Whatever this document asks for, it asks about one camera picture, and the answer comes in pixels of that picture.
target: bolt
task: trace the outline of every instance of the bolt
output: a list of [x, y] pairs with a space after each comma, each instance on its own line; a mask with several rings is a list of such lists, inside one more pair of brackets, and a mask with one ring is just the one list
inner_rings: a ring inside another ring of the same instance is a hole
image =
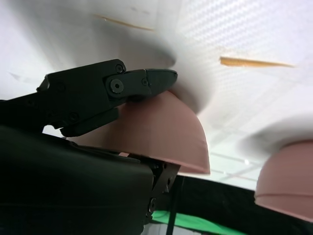
[[147, 86], [147, 85], [148, 85], [148, 81], [147, 81], [145, 78], [143, 78], [143, 79], [141, 80], [141, 83], [142, 83], [144, 86]]
[[110, 86], [111, 90], [116, 94], [119, 94], [124, 90], [124, 85], [122, 81], [117, 78], [111, 81]]
[[30, 106], [30, 107], [34, 107], [35, 106], [35, 102], [33, 100], [29, 99], [27, 101], [27, 105]]
[[124, 67], [123, 67], [122, 65], [117, 65], [117, 66], [115, 67], [115, 69], [116, 69], [116, 72], [117, 72], [117, 73], [122, 73], [122, 72], [124, 72]]
[[70, 113], [68, 119], [72, 122], [76, 122], [79, 119], [79, 115], [77, 113]]
[[152, 198], [149, 204], [149, 212], [154, 212], [156, 209], [156, 199]]

